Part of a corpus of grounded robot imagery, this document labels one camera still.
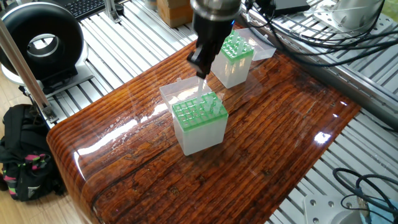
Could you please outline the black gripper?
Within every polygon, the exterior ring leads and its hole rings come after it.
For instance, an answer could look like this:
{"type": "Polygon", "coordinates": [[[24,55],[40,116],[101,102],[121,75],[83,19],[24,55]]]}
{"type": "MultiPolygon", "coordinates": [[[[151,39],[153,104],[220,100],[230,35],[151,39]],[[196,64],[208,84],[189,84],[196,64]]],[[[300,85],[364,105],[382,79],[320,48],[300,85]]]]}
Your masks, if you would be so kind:
{"type": "Polygon", "coordinates": [[[197,48],[187,61],[202,79],[210,73],[211,65],[220,52],[225,38],[231,33],[235,18],[241,10],[240,0],[191,0],[192,25],[198,35],[197,48]]]}

